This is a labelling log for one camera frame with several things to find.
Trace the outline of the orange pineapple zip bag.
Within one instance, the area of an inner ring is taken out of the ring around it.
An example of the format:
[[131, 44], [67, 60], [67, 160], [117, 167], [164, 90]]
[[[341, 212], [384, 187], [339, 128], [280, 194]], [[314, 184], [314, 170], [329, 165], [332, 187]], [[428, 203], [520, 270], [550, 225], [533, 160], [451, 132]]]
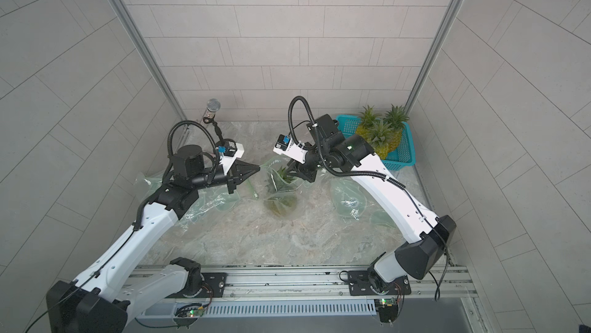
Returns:
[[202, 234], [209, 231], [218, 222], [230, 215], [237, 208], [249, 202], [259, 200], [250, 179], [240, 185], [234, 193], [229, 194], [226, 186], [206, 188], [199, 192], [199, 199], [193, 203], [176, 224], [180, 232]]

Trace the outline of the yellow pineapple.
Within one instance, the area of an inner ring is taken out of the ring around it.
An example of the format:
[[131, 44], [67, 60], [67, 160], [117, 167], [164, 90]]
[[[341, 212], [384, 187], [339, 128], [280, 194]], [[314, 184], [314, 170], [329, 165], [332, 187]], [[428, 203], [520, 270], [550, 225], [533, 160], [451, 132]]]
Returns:
[[378, 120], [369, 129], [369, 143], [381, 160], [386, 160], [389, 153], [396, 149], [396, 137], [396, 130], [383, 120]]

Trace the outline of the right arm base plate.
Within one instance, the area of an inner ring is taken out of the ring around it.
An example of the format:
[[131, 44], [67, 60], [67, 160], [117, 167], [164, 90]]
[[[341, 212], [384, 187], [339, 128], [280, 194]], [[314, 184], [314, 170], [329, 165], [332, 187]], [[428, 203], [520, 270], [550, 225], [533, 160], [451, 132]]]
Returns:
[[340, 279], [349, 287], [351, 296], [406, 296], [412, 294], [407, 275], [398, 277], [384, 286], [375, 287], [370, 281], [369, 273], [361, 271], [341, 271]]

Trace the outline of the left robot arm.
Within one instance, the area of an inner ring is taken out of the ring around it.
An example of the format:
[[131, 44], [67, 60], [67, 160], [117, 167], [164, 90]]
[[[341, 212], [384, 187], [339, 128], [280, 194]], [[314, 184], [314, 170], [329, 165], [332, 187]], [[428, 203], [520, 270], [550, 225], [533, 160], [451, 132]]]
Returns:
[[185, 145], [169, 157], [163, 181], [140, 205], [136, 220], [110, 248], [74, 281], [57, 282], [46, 295], [53, 332], [121, 332], [142, 312], [166, 297], [214, 296], [201, 265], [179, 257], [148, 279], [124, 284], [153, 245], [189, 211], [205, 188], [225, 186], [229, 193], [260, 170], [242, 161], [244, 148], [228, 140], [215, 148], [212, 167], [198, 145]]

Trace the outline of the yellow pineapple zip bag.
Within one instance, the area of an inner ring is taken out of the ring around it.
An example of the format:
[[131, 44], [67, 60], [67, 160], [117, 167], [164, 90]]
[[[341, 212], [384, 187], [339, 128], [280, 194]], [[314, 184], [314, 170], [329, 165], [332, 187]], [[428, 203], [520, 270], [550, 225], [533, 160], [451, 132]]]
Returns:
[[369, 222], [386, 228], [398, 228], [383, 207], [354, 180], [331, 179], [329, 193], [336, 214], [341, 218]]

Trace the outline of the zip-top bag green pineapple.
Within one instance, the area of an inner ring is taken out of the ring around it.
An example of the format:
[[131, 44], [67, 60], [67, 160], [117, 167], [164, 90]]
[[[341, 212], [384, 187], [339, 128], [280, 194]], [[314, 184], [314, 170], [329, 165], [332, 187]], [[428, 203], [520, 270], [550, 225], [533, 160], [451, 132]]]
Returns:
[[146, 205], [146, 200], [151, 199], [155, 195], [155, 199], [167, 200], [173, 195], [172, 187], [172, 171], [166, 174], [164, 171], [156, 173], [152, 176], [146, 176], [143, 173], [138, 173], [133, 184], [135, 197], [139, 204], [143, 207]]

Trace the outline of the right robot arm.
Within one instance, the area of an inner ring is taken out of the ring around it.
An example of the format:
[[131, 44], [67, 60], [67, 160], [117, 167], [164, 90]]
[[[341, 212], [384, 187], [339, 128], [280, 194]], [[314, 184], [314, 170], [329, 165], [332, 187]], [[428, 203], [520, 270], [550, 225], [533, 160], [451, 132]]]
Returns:
[[366, 282], [372, 290], [391, 293], [404, 276], [423, 279], [447, 253], [456, 230], [451, 217], [438, 216], [423, 206], [389, 172], [376, 150], [361, 136], [345, 137], [327, 114], [307, 125], [312, 144], [298, 142], [292, 134], [280, 135], [273, 151], [290, 159], [291, 176], [314, 182], [320, 168], [336, 177], [350, 177], [386, 211], [405, 242], [379, 256], [368, 268]]

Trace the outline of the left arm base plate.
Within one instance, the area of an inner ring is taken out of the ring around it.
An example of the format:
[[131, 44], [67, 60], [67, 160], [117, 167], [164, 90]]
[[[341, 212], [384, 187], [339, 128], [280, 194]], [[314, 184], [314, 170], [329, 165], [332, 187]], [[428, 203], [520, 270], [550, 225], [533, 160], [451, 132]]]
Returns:
[[224, 295], [227, 277], [226, 273], [207, 272], [203, 274], [203, 283], [200, 289], [196, 292], [183, 294], [183, 296], [187, 299], [221, 299]]

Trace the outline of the bagged pineapple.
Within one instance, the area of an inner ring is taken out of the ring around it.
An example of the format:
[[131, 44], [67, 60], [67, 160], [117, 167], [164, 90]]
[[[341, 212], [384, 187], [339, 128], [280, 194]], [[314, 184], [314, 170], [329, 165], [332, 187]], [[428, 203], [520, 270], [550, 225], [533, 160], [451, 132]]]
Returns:
[[291, 219], [296, 216], [299, 206], [298, 190], [301, 180], [285, 174], [286, 167], [267, 168], [265, 208], [278, 219]]

